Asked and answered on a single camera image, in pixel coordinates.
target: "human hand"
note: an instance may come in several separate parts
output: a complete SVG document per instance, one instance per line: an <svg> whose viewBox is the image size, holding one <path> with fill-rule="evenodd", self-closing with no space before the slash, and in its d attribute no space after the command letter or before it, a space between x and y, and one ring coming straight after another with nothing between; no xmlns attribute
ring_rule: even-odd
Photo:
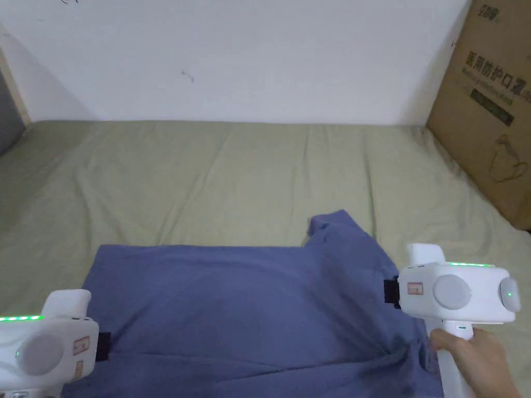
<svg viewBox="0 0 531 398"><path fill-rule="evenodd" d="M505 350L492 333L474 328L474 337L464 340L435 329L430 339L435 350L452 354L477 398L521 398L512 381Z"/></svg>

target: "round button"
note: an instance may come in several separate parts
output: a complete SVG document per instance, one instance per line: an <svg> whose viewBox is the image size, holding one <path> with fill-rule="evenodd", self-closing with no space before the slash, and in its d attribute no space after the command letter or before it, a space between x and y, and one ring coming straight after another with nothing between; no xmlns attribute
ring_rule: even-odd
<svg viewBox="0 0 531 398"><path fill-rule="evenodd" d="M25 340L16 353L16 362L28 376L51 372L64 354L63 342L52 334L38 334Z"/></svg>
<svg viewBox="0 0 531 398"><path fill-rule="evenodd" d="M513 313L521 310L518 284L513 278L505 278L500 282L500 296L503 306Z"/></svg>
<svg viewBox="0 0 531 398"><path fill-rule="evenodd" d="M456 275L440 276L433 286L437 302L447 309L461 309L470 301L472 292L468 283Z"/></svg>

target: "mattress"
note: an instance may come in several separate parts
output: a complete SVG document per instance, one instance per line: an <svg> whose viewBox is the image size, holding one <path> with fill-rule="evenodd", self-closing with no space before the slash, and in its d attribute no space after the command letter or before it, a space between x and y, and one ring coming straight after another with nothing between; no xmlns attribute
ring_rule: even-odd
<svg viewBox="0 0 531 398"><path fill-rule="evenodd" d="M0 157L0 310L80 287L101 244L300 246L311 216L339 209L399 269L409 242L507 268L523 310L486 328L531 393L531 236L419 127L36 123Z"/></svg>

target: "white wall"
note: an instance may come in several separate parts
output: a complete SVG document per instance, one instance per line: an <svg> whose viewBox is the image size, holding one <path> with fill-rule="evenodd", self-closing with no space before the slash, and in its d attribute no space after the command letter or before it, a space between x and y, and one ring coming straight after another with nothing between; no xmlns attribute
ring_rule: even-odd
<svg viewBox="0 0 531 398"><path fill-rule="evenodd" d="M424 124L468 5L65 1L0 2L0 45L34 121Z"/></svg>

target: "green led light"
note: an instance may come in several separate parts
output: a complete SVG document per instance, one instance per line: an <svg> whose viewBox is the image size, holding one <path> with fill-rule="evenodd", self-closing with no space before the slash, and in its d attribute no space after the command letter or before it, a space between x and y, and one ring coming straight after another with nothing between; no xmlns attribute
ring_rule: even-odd
<svg viewBox="0 0 531 398"><path fill-rule="evenodd" d="M490 264L472 264L472 263L450 263L450 265L455 266L465 266L465 267L492 267Z"/></svg>
<svg viewBox="0 0 531 398"><path fill-rule="evenodd" d="M4 317L0 318L0 322L9 322L9 321L36 321L38 319L43 319L44 317L41 315L34 315L34 316L11 316L11 317Z"/></svg>

